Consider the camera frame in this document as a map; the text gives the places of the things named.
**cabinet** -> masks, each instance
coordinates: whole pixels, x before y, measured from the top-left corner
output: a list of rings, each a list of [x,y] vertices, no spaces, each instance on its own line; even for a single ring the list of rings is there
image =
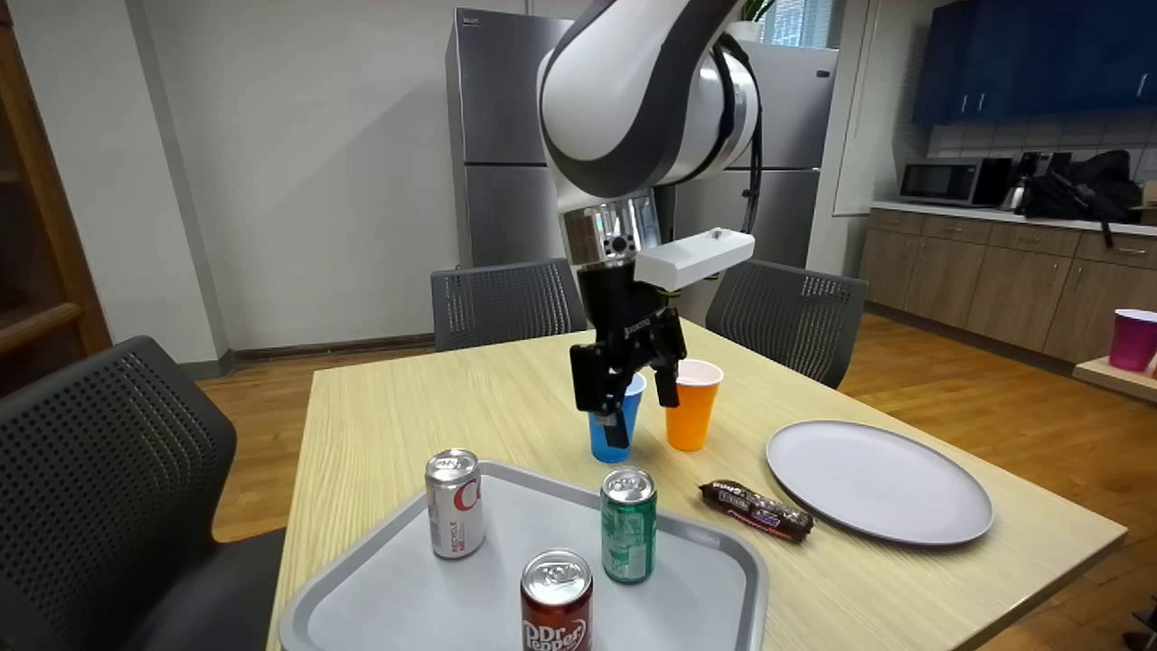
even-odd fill
[[[1018,113],[1028,77],[1028,0],[957,0],[933,12],[918,77],[918,122]]]
[[[107,329],[0,0],[0,394],[96,347]]]
[[[913,215],[872,215],[863,244],[869,299],[913,311],[922,233]]]
[[[933,12],[918,122],[1157,109],[1152,0],[953,0]]]
[[[1112,307],[1157,311],[1157,233],[872,212],[869,299],[1060,360],[1111,349]]]
[[[1107,355],[1112,307],[1157,311],[1157,237],[1118,233],[1118,244],[1107,248],[1098,233],[1081,233],[1047,329],[1047,349],[1068,360]]]
[[[976,278],[982,268],[982,241],[992,223],[929,219],[922,241],[922,262],[913,268],[918,299],[913,315],[957,324],[971,311]]]

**chair back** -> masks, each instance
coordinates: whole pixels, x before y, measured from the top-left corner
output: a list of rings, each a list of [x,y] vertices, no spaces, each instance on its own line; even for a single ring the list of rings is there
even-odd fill
[[[857,347],[860,315],[860,278],[746,261],[722,274],[704,324],[840,385]]]
[[[433,347],[477,347],[584,329],[569,261],[455,268],[431,274]]]
[[[128,339],[0,402],[0,648],[120,648],[213,548],[231,423]]]

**wooden floor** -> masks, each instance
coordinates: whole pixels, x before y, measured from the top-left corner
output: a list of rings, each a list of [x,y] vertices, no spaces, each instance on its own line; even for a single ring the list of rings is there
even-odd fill
[[[334,349],[242,360],[204,380],[240,425],[220,540],[282,528],[310,373],[406,349]],[[847,394],[1038,481],[1127,528],[1127,544],[1053,591],[986,648],[1120,648],[1157,591],[1157,407],[1062,373],[906,321],[869,315]]]

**wooden table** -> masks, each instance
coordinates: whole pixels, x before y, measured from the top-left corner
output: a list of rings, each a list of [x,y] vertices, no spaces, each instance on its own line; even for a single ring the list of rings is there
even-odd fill
[[[711,437],[682,456],[663,441],[654,394],[640,407],[637,461],[657,481],[663,508],[748,540],[770,578],[765,648],[963,648],[1001,628],[1041,591],[1093,564],[1124,528],[1016,475],[957,450],[885,411],[810,384],[698,324],[687,347],[728,367]],[[314,376],[294,487],[271,648],[290,596],[423,495],[423,461],[447,443],[480,458],[595,487],[606,466],[584,450],[572,403],[569,343],[549,336]],[[764,443],[799,420],[854,420],[904,431],[957,458],[998,508],[995,531],[966,548],[899,548],[818,523],[803,544],[764,540],[698,501],[698,481],[736,477],[780,495]]]

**chair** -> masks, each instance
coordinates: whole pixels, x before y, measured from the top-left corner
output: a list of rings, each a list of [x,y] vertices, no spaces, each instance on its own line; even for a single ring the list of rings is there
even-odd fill
[[[455,268],[431,274],[433,347],[480,347],[584,329],[569,261]]]
[[[841,384],[863,315],[863,283],[746,261],[729,268],[704,324],[810,380]]]
[[[8,394],[0,648],[264,648],[282,531],[213,542],[231,456],[231,423],[143,336]]]

